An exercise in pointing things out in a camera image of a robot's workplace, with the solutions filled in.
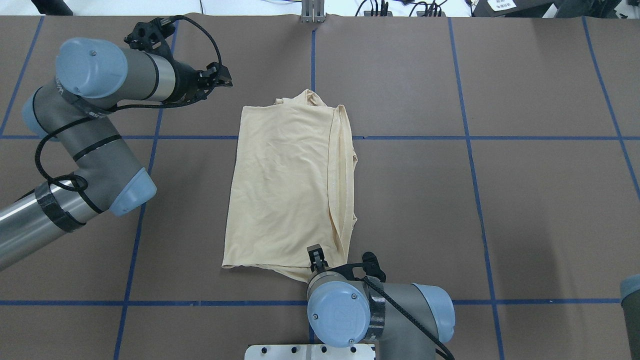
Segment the light blue cap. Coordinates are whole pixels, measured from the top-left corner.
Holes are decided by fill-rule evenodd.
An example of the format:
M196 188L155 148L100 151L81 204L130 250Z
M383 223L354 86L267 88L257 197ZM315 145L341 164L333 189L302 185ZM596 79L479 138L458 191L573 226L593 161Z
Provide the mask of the light blue cap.
M47 132L42 128L38 119L36 118L36 114L33 110L33 99L36 96L36 93L33 93L31 97L24 103L22 106L22 121L24 121L25 125L31 130L34 134L38 135L40 138L47 136ZM51 141L58 141L56 137L51 138Z
M70 92L98 99L116 92L127 78L127 58L107 40L71 38L60 47L56 75Z
M144 204L156 194L157 188L145 168L141 168L122 189L109 207L109 210L120 217Z
M456 326L456 312L449 294L438 286L420 285L412 283L427 300L431 314L438 327L438 340L448 342L453 337L453 327Z
M640 274L631 275L620 283L620 302L625 300L625 297L640 290Z
M348 347L367 334L371 311L369 301L360 290L346 282L329 281L311 294L307 317L323 343L332 347Z

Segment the white paper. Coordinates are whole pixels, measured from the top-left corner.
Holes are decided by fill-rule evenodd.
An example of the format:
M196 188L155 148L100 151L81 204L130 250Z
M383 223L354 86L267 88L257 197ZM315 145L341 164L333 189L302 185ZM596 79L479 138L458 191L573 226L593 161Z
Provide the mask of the white paper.
M513 0L487 0L487 3L489 3L489 6L491 6L495 12L516 7Z

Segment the cream fabric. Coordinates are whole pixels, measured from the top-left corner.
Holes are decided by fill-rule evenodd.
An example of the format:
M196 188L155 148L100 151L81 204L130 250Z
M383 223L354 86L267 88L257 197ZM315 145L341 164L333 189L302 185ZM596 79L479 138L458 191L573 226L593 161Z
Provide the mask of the cream fabric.
M345 264L357 161L343 105L330 108L305 90L265 108L245 106L222 267L307 281L307 247L317 243L329 266Z

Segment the beige cloth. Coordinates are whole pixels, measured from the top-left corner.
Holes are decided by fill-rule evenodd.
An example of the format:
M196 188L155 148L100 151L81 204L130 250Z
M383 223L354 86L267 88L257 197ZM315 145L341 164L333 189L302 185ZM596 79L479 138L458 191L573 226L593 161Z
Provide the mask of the beige cloth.
M343 105L311 90L272 106L245 106L223 268L257 266L307 281L307 247L329 266L347 262L353 214L351 126Z

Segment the white floor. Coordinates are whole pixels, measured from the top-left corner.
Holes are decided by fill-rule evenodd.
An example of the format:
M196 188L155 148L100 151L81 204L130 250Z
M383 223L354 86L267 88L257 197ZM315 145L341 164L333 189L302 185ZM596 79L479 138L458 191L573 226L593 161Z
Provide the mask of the white floor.
M200 12L199 0L65 0L76 15L169 15ZM354 16L361 0L325 0L327 13ZM391 0L389 10L394 16L408 16L413 5ZM202 0L202 9L208 15L280 15L300 14L300 3L284 0ZM370 10L366 2L360 11ZM464 0L446 0L442 10L450 17L468 17L470 10ZM616 8L632 19L639 18L638 7L628 6L622 0ZM5 0L0 3L0 15L39 15L30 0Z

